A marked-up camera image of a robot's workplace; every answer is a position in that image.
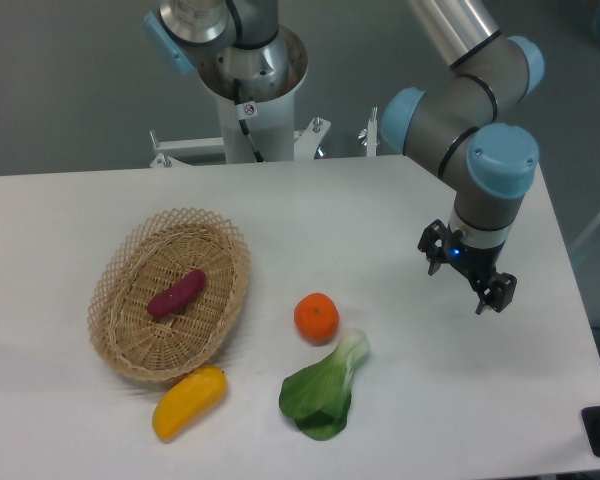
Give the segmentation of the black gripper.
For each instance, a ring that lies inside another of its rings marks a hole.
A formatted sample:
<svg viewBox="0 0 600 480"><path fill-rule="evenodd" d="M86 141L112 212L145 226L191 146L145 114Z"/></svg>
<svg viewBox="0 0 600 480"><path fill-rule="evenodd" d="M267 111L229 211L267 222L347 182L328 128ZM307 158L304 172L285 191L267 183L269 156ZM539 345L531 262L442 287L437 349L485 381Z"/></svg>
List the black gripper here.
<svg viewBox="0 0 600 480"><path fill-rule="evenodd" d="M504 230L445 226L436 219L423 230L417 248L426 257L429 275L450 264L469 281L479 298L476 314L485 309L501 313L513 300L517 286L514 275L496 269L504 243Z"/></svg>

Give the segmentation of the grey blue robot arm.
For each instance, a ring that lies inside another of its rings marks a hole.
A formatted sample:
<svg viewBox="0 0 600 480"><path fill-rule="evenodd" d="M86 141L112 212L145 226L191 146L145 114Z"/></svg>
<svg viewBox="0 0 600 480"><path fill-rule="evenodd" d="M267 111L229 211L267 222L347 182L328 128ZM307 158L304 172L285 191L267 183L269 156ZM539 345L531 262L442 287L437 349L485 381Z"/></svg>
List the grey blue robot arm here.
<svg viewBox="0 0 600 480"><path fill-rule="evenodd" d="M414 1L411 9L453 72L435 95L399 92L380 120L383 140L451 187L448 221L434 221L418 248L431 271L449 265L501 311L517 280L496 262L539 161L535 139L501 123L542 80L544 60L523 37L504 37L479 1ZM303 43L274 1L163 1L143 21L176 72L196 72L215 97L226 160L295 159L294 95L307 72Z"/></svg>

